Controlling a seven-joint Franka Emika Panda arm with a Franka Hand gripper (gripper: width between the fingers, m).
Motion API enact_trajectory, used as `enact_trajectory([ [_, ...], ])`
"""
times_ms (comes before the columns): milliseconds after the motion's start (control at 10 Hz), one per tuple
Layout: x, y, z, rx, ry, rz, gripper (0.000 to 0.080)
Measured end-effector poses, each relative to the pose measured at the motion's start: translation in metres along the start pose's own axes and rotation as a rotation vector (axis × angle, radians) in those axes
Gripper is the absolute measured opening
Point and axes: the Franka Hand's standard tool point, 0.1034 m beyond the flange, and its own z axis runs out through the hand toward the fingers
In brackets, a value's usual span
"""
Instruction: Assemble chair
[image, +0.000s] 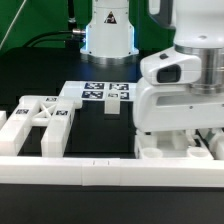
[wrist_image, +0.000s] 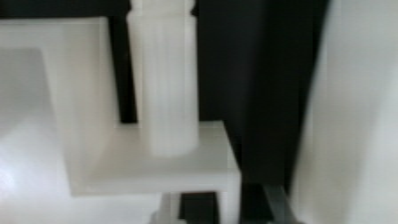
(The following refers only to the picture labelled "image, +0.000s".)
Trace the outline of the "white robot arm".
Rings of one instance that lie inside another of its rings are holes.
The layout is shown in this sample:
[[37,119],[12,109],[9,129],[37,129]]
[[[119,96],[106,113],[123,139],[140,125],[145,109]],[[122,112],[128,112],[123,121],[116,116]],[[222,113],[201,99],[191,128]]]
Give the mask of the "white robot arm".
[[140,62],[133,120],[141,132],[224,127],[224,0],[148,0],[175,31],[173,46]]

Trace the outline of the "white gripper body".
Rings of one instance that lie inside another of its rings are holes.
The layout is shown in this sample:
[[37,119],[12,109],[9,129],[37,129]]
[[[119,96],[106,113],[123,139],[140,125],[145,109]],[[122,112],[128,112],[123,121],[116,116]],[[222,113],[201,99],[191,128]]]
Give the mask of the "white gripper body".
[[133,120],[141,132],[224,127],[224,53],[168,48],[140,62]]

